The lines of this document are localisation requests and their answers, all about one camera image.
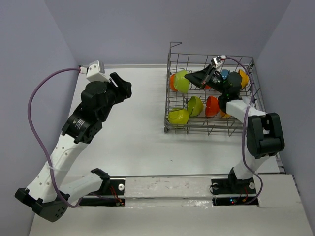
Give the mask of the white square bowl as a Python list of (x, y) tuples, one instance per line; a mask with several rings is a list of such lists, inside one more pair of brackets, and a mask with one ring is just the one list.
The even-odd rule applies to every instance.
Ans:
[(181, 70), (175, 74), (174, 87), (177, 91), (187, 94), (190, 86), (190, 81), (185, 78), (188, 74), (186, 70)]

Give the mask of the white orange-bottom bowl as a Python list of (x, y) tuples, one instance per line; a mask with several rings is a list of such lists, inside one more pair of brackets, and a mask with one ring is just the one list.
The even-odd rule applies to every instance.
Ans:
[(170, 76), (170, 88), (171, 88), (172, 91), (177, 92), (177, 89), (176, 89), (175, 86), (174, 86), (175, 75), (176, 75), (176, 74), (172, 74), (172, 75)]

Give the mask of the blue bowl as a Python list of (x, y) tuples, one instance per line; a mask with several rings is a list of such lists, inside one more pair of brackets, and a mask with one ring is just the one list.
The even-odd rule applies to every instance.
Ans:
[(225, 79), (228, 77), (229, 73), (230, 73), (229, 70), (223, 69), (223, 70), (221, 71), (222, 78), (225, 80)]

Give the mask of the green bowl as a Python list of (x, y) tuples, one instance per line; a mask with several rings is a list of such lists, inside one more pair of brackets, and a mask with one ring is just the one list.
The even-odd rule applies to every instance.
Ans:
[(189, 120), (189, 112), (186, 109), (175, 108), (168, 114), (168, 121), (171, 124), (187, 124)]
[(192, 96), (187, 104), (190, 117), (196, 117), (203, 111), (203, 103), (199, 97)]

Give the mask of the orange bowl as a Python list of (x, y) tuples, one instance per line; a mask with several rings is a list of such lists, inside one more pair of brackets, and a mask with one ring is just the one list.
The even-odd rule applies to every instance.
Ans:
[(216, 97), (209, 96), (206, 101), (205, 116), (214, 117), (220, 111), (219, 103)]

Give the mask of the large yellow bowl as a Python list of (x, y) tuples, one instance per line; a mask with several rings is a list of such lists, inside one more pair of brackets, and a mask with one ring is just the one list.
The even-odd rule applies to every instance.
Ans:
[(249, 83), (250, 78), (243, 69), (239, 69), (238, 73), (242, 77), (241, 85), (242, 85), (242, 89), (244, 89), (247, 86), (247, 84)]

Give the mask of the white round bowl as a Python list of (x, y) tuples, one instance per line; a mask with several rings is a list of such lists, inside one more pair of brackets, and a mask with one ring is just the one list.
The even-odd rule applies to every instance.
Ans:
[(242, 100), (243, 100), (243, 102), (246, 103), (247, 105), (253, 107), (253, 102), (251, 102), (251, 98), (250, 98), (250, 97), (245, 97), (245, 96), (243, 96), (243, 97), (242, 97)]

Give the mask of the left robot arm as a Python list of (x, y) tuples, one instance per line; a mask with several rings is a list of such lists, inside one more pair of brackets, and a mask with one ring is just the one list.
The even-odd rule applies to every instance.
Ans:
[(55, 149), (51, 154), (44, 151), (44, 167), (27, 187), (16, 191), (15, 198), (41, 218), (56, 222), (69, 207), (76, 208), (84, 196), (106, 193), (110, 176), (99, 168), (70, 184), (63, 185), (63, 181), (102, 129), (112, 107), (131, 97), (131, 88), (131, 83), (115, 72), (107, 81), (89, 82), (81, 92), (81, 102), (64, 124)]

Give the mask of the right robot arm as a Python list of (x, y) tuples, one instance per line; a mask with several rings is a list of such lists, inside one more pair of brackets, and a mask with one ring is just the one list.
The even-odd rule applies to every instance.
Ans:
[(217, 182), (214, 194), (237, 194), (247, 187), (260, 166), (285, 147), (280, 116), (266, 113), (252, 106), (252, 100), (241, 98), (243, 77), (231, 72), (227, 78), (213, 68), (185, 75), (197, 87), (210, 86), (221, 93), (218, 97), (219, 108), (243, 124), (242, 159), (233, 167), (226, 179)]

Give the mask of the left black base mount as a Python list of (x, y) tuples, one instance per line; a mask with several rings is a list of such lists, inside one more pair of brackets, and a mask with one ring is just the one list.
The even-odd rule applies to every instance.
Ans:
[(79, 206), (81, 207), (124, 207), (126, 180), (124, 178), (111, 178), (103, 170), (96, 168), (91, 170), (102, 180), (97, 191), (84, 196)]

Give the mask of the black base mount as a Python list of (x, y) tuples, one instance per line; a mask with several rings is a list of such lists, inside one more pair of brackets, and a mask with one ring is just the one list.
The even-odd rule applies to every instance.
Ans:
[(233, 169), (227, 177), (212, 179), (209, 191), (214, 206), (259, 206), (253, 177), (237, 179)]
[(79, 206), (81, 207), (124, 207), (126, 180), (124, 178), (111, 178), (103, 170), (96, 168), (91, 170), (102, 180), (97, 191), (84, 196)]

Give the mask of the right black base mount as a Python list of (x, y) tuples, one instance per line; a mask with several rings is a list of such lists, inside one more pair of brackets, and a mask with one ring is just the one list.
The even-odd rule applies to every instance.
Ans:
[(253, 177), (237, 179), (233, 169), (227, 177), (212, 179), (209, 191), (214, 206), (259, 206)]

